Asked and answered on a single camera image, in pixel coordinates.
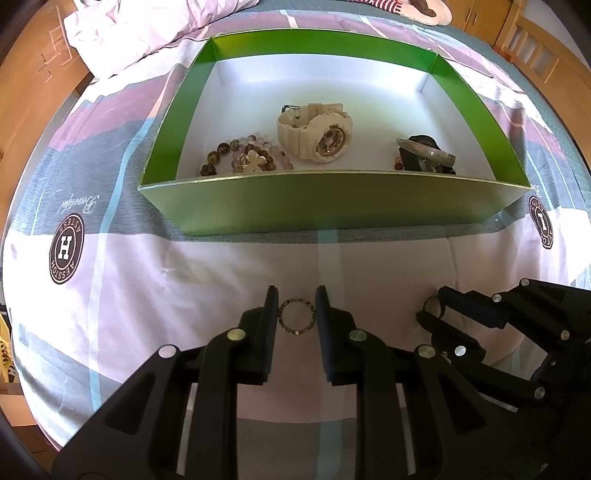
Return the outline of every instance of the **watch face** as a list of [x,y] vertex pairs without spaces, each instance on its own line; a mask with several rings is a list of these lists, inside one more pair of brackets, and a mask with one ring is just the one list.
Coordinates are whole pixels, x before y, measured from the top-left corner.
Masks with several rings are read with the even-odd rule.
[[316,151],[321,157],[332,157],[343,148],[347,134],[338,125],[331,125],[316,145]]

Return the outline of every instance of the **silver bangle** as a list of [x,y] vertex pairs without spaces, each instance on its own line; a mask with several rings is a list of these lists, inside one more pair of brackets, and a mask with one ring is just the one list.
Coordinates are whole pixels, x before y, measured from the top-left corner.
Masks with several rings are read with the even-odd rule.
[[[285,322],[283,321],[283,310],[290,303],[294,303],[294,302],[303,303],[305,305],[308,305],[308,308],[312,312],[312,321],[306,327],[304,327],[304,328],[302,328],[300,330],[294,330],[292,328],[289,328],[287,325],[285,325]],[[309,332],[310,330],[312,330],[312,328],[314,327],[314,324],[316,323],[316,309],[314,308],[314,306],[308,300],[301,299],[299,297],[294,297],[292,299],[286,300],[285,302],[283,302],[281,304],[281,306],[279,307],[279,317],[278,318],[279,318],[279,325],[281,325],[281,327],[287,333],[291,333],[292,335],[303,335],[306,332]]]

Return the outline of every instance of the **beaded bracelet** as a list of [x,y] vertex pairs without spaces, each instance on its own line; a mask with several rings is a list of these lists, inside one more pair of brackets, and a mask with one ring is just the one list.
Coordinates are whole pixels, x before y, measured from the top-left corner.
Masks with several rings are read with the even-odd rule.
[[222,157],[232,154],[232,171],[234,173],[258,173],[277,169],[277,159],[283,170],[293,170],[290,159],[285,152],[271,145],[264,138],[250,135],[248,138],[234,139],[229,144],[220,143],[216,150],[207,154],[207,163],[201,167],[201,176],[217,175],[216,165]]

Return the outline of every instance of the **white watch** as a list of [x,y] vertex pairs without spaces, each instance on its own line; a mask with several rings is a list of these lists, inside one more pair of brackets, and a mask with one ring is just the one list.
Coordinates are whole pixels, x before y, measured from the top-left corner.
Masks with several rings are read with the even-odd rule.
[[353,121],[342,103],[284,105],[277,118],[277,137],[285,150],[302,160],[328,163],[351,144]]

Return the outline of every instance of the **printed logo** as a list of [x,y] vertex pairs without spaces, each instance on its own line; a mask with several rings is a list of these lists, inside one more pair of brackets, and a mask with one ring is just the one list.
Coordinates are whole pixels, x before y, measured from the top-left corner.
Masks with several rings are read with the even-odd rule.
[[542,245],[544,248],[550,250],[554,244],[554,229],[552,228],[552,222],[550,222],[548,212],[546,212],[544,205],[542,205],[538,197],[530,198],[530,215],[535,223],[535,227],[538,229],[538,233],[542,239]]
[[79,197],[77,199],[74,198],[74,194],[70,195],[70,198],[64,200],[60,207],[57,209],[57,214],[61,215],[62,213],[69,212],[72,210],[72,207],[84,205],[82,209],[82,213],[92,213],[95,209],[96,203],[99,201],[100,195],[94,195],[89,197]]
[[49,274],[61,285],[72,278],[82,255],[84,222],[77,213],[69,214],[57,227],[49,251]]

